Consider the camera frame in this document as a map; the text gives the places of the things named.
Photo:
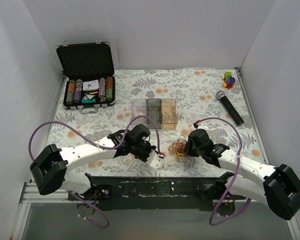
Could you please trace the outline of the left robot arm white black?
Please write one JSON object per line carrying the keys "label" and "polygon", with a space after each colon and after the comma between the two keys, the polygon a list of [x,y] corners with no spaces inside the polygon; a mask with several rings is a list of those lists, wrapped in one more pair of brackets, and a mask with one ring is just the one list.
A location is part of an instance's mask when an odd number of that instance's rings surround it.
{"label": "left robot arm white black", "polygon": [[158,147],[147,140],[150,134],[145,125],[139,124],[131,130],[119,130],[95,142],[75,147],[46,146],[30,165],[39,193],[45,196],[57,190],[73,191],[85,200],[91,200],[96,196],[96,187],[86,173],[76,173],[74,170],[95,161],[128,154],[152,168],[160,169],[164,163],[163,156]]}

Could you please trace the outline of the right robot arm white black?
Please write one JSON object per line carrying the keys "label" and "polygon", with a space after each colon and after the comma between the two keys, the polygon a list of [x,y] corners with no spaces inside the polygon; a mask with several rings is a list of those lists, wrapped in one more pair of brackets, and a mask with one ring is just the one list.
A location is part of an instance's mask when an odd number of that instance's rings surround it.
{"label": "right robot arm white black", "polygon": [[277,167],[238,156],[228,146],[214,144],[200,128],[188,135],[185,152],[227,171],[216,182],[220,198],[231,195],[250,198],[265,204],[284,220],[290,220],[299,211],[300,179],[288,165]]}

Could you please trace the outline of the clear plastic box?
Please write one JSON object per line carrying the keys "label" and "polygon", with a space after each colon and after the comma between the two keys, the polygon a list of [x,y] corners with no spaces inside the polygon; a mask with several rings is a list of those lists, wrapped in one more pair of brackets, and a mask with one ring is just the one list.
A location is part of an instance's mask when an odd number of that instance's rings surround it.
{"label": "clear plastic box", "polygon": [[[135,117],[138,116],[146,116],[147,115],[147,105],[146,105],[146,99],[140,98],[140,99],[133,99],[131,101],[131,120],[133,120]],[[138,125],[143,124],[146,125],[147,119],[144,117],[140,117],[136,119],[132,125]]]}

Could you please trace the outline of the amber plastic box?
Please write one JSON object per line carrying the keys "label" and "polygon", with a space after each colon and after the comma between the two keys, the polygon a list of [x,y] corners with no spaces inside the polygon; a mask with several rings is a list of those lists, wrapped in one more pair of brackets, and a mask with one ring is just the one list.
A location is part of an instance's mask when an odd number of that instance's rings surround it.
{"label": "amber plastic box", "polygon": [[162,129],[174,130],[178,125],[177,105],[175,98],[161,99]]}

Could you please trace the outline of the smoky grey plastic box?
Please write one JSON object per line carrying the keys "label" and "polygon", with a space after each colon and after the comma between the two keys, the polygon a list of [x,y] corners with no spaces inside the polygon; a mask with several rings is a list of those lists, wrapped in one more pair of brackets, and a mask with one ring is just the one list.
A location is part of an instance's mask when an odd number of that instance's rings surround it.
{"label": "smoky grey plastic box", "polygon": [[146,113],[158,129],[162,128],[162,101],[160,98],[146,100]]}

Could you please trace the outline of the floral patterned table mat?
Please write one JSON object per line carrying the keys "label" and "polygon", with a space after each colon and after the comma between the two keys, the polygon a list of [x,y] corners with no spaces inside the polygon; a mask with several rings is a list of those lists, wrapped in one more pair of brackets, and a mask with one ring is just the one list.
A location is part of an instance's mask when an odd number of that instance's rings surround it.
{"label": "floral patterned table mat", "polygon": [[236,78],[234,87],[225,90],[244,120],[242,126],[232,129],[234,121],[216,99],[216,93],[223,88],[223,74],[222,69],[116,70],[115,105],[88,114],[64,108],[66,89],[62,87],[53,109],[55,124],[47,127],[44,145],[75,147],[84,143],[83,136],[100,140],[129,124],[132,100],[176,99],[176,129],[161,129],[150,136],[151,143],[159,146],[165,155],[162,169],[152,168],[127,155],[94,161],[77,168],[77,172],[117,177],[218,177],[223,174],[222,169],[196,158],[178,158],[169,151],[169,146],[187,136],[194,129],[193,123],[201,119],[209,127],[208,135],[215,143],[225,144],[247,158],[267,163],[242,81]]}

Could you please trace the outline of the black handheld microphone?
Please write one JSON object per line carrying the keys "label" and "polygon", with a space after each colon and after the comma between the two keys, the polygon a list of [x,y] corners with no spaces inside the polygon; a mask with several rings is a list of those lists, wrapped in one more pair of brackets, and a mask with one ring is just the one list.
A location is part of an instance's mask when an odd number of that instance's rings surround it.
{"label": "black handheld microphone", "polygon": [[243,125],[245,122],[240,116],[240,114],[237,112],[235,107],[232,105],[230,100],[227,98],[224,91],[220,90],[216,93],[216,98],[222,103],[224,108],[227,110],[231,118],[234,120],[237,126]]}

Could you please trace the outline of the colourful toy block train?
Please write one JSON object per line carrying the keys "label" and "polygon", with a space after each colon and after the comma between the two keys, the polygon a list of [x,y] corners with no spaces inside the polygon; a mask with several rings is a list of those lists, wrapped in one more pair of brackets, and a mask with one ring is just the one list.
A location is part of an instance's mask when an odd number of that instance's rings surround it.
{"label": "colourful toy block train", "polygon": [[223,88],[231,89],[235,86],[236,79],[232,76],[230,71],[226,71],[221,79],[223,80]]}

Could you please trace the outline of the white playing card deck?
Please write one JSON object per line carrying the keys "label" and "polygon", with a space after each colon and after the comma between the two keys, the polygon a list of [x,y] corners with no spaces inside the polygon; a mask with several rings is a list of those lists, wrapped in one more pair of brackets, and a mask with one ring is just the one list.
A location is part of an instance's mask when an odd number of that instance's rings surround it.
{"label": "white playing card deck", "polygon": [[99,89],[99,80],[94,79],[91,81],[84,81],[82,84],[82,90],[85,92],[96,91]]}

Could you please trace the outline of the black poker chip case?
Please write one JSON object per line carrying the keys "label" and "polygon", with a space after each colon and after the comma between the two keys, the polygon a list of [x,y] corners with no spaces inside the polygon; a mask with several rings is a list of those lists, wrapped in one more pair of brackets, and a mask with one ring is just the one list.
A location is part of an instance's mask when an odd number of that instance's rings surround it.
{"label": "black poker chip case", "polygon": [[[56,53],[66,81],[63,107],[96,113],[116,103],[116,79],[111,47],[108,42],[63,44]],[[83,91],[83,82],[99,80],[99,89]]]}

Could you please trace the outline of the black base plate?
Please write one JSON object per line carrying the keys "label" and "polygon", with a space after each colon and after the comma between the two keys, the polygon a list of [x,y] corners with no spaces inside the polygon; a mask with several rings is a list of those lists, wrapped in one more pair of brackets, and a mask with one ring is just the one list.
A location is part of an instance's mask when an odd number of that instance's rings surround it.
{"label": "black base plate", "polygon": [[226,188],[217,177],[88,176],[81,194],[102,211],[198,209],[212,211]]}

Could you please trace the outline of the aluminium frame rail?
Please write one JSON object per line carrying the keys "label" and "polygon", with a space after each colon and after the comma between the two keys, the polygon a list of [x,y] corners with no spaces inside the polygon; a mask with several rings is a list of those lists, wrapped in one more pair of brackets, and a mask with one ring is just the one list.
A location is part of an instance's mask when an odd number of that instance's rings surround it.
{"label": "aluminium frame rail", "polygon": [[246,211],[211,226],[210,213],[198,209],[133,209],[79,217],[79,201],[64,191],[40,195],[26,184],[21,194],[14,240],[300,240],[295,218],[285,221],[265,205],[251,202]]}

